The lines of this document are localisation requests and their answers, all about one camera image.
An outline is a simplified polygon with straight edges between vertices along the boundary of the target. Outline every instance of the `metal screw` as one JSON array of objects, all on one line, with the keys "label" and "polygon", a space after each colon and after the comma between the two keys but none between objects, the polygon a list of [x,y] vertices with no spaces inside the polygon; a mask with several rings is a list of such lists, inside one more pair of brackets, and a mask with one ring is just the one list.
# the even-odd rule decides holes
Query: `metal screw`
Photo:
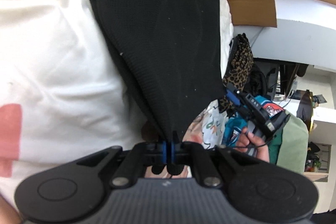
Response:
[{"label": "metal screw", "polygon": [[111,146],[112,149],[116,149],[116,150],[119,150],[120,148],[122,148],[120,145],[114,145],[114,146]]},{"label": "metal screw", "polygon": [[114,186],[125,186],[129,182],[128,178],[125,177],[117,177],[112,180],[112,184]]},{"label": "metal screw", "polygon": [[216,177],[207,177],[204,180],[204,184],[206,186],[218,186],[221,183],[221,180],[219,178]]}]

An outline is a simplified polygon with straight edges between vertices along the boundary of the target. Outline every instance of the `white bedsheet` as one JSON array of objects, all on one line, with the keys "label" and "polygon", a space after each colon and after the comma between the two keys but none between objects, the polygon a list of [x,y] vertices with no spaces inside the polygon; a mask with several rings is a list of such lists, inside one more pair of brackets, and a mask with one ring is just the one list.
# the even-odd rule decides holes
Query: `white bedsheet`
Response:
[{"label": "white bedsheet", "polygon": [[[220,0],[221,70],[233,26]],[[89,0],[0,0],[0,194],[104,149],[130,149],[145,117],[127,94]]]}]

